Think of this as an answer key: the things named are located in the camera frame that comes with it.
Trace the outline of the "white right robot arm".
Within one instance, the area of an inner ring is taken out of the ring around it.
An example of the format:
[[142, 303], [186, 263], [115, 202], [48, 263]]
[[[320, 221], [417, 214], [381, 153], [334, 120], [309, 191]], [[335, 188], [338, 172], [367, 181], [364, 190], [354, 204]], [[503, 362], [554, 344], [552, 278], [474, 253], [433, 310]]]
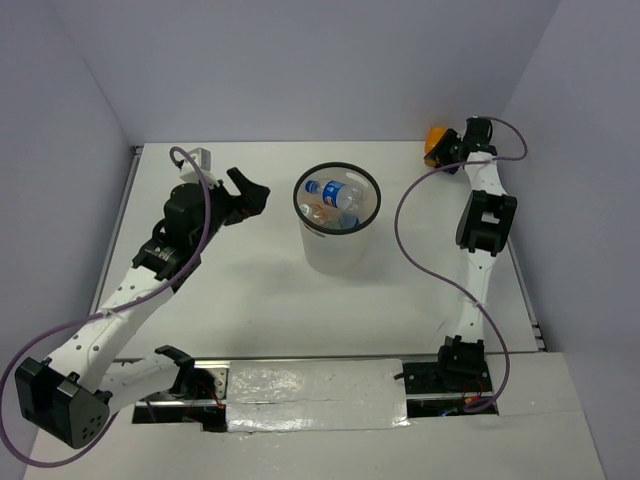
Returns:
[[483, 311], [491, 273], [506, 246], [517, 209], [517, 199], [502, 185], [492, 136], [491, 119], [470, 117], [463, 133], [432, 128], [425, 145], [427, 165], [447, 173], [461, 170], [471, 187], [455, 233], [455, 243], [467, 259], [462, 305], [434, 369], [437, 384], [447, 391], [482, 383], [486, 371]]

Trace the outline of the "orange bottle with label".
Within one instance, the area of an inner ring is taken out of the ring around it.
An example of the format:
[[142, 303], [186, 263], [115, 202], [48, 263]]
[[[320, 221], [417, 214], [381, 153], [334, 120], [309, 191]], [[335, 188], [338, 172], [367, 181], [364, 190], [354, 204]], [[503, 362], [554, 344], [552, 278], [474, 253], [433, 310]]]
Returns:
[[424, 162], [427, 166], [432, 168], [437, 168], [439, 166], [437, 150], [447, 131], [448, 128], [443, 126], [434, 126], [430, 128], [424, 146]]

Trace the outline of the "blue cap pepsi water bottle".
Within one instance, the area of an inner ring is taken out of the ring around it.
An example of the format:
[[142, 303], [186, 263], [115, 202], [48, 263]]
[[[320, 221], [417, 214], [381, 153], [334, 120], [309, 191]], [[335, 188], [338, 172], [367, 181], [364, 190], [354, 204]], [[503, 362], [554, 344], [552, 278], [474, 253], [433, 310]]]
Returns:
[[325, 205], [344, 211], [358, 210], [365, 200], [360, 187], [328, 178], [308, 180], [304, 190], [318, 196]]

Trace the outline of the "blue label white cap bottle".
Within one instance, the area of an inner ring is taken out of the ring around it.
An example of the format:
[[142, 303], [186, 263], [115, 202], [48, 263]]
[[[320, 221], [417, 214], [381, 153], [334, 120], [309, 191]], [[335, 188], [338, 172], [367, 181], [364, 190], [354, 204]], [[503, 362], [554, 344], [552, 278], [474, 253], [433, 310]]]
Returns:
[[339, 213], [335, 220], [335, 226], [340, 230], [355, 228], [360, 225], [360, 220], [356, 212], [343, 211]]

